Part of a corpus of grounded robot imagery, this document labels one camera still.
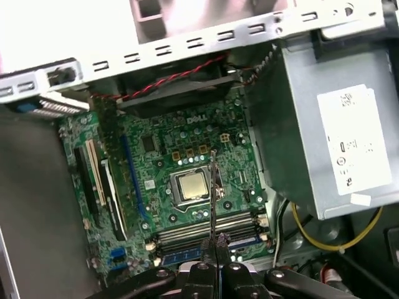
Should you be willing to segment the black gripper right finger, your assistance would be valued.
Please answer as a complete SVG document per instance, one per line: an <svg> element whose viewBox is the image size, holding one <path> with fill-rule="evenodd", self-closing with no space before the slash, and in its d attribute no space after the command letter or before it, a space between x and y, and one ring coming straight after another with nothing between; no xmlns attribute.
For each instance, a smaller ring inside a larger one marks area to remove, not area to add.
<svg viewBox="0 0 399 299"><path fill-rule="evenodd" d="M353 298L354 295L284 268L261 276L230 259L229 236L217 236L217 261L221 268L222 298Z"/></svg>

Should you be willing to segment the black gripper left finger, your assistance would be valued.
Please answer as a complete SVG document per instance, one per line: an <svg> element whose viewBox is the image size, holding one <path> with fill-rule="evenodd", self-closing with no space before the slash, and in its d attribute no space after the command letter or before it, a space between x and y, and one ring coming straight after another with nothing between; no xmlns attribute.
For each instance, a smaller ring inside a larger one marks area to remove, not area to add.
<svg viewBox="0 0 399 299"><path fill-rule="evenodd" d="M214 298L216 248L211 239L201 244L199 261L181 264L176 272L157 267L117 283L90 298Z"/></svg>

